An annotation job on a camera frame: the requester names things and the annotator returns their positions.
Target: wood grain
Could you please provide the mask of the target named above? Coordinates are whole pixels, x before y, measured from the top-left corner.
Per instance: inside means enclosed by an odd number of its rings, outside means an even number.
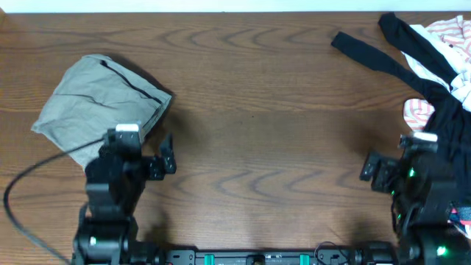
[[[84,54],[120,54],[176,95],[163,126],[179,169],[147,184],[135,212],[140,239],[200,249],[394,241],[389,196],[358,173],[368,149],[400,154],[402,104],[418,95],[330,46],[341,30],[405,63],[379,15],[9,15],[0,29],[0,186],[58,151],[30,127],[65,70]],[[397,15],[429,24],[455,14]],[[18,184],[13,210],[70,255],[84,184],[81,168],[62,159]],[[58,264],[3,212],[0,234],[1,264]]]

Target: red and white striped fabric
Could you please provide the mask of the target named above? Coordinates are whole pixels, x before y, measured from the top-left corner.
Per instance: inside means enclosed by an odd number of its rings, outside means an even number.
[[[468,74],[469,72],[467,72],[466,69],[470,68],[470,65],[468,65],[468,63],[471,64],[471,21],[466,21],[463,19],[462,15],[458,15],[455,18],[452,18],[450,20],[434,22],[430,26],[427,26],[426,29],[429,33],[438,37],[443,43],[447,44],[453,51],[455,51],[457,54],[461,56],[461,59],[458,59],[458,60],[464,63],[461,65],[463,67],[461,67],[462,68],[461,70],[459,69],[455,69],[455,70],[461,74],[458,77],[461,78],[461,81],[463,84],[460,83],[459,87],[466,87],[467,84],[469,84],[469,80],[470,80],[469,74]],[[419,67],[413,67],[414,65],[412,65],[414,61],[411,60],[411,58],[407,58],[407,59],[408,59],[408,63],[410,67],[414,71],[418,71]],[[428,119],[430,118],[430,116],[433,114],[434,111],[435,109],[433,108],[433,106],[430,105],[424,99],[409,99],[408,101],[406,101],[406,103],[404,103],[404,112],[403,112],[404,121],[406,121],[407,125],[413,131],[422,131],[425,125],[427,124]]]
[[[421,132],[434,111],[425,99],[409,99],[404,103],[404,121],[414,132]]]
[[[447,21],[434,22],[426,29],[437,34],[444,43],[451,44],[465,62],[471,60],[471,21],[466,21],[462,15],[458,15]]]

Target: black cloth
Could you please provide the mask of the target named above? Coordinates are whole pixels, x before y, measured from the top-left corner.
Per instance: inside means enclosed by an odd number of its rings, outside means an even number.
[[[438,135],[440,144],[437,153],[453,165],[461,203],[471,203],[471,152],[469,148],[460,146],[471,146],[471,113],[463,109],[460,101],[442,85],[418,77],[387,54],[363,41],[339,32],[331,45],[374,71],[382,71],[401,79],[433,105],[435,113],[428,120],[424,131]]]
[[[412,29],[406,22],[396,18],[394,13],[382,15],[378,24],[384,37],[391,45],[419,61],[446,83],[451,84],[458,76],[443,54],[438,52],[428,40]]]

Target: black sleeve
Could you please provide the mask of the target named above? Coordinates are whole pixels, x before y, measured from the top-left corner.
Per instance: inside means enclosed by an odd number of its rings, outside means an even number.
[[[415,91],[421,93],[436,110],[442,109],[444,100],[452,97],[443,85],[418,77],[384,52],[343,32],[337,34],[331,45],[374,71],[382,71],[401,79]]]
[[[396,18],[394,13],[382,15],[378,24],[384,37],[391,45],[412,56],[446,83],[450,84],[455,79],[457,73],[447,62],[445,56],[406,22]]]

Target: green strip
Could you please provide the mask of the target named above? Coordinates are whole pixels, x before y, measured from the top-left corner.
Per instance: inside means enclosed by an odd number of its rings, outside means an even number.
[[[214,255],[205,255],[205,265],[214,265]]]
[[[300,265],[309,265],[309,255],[300,255]]]

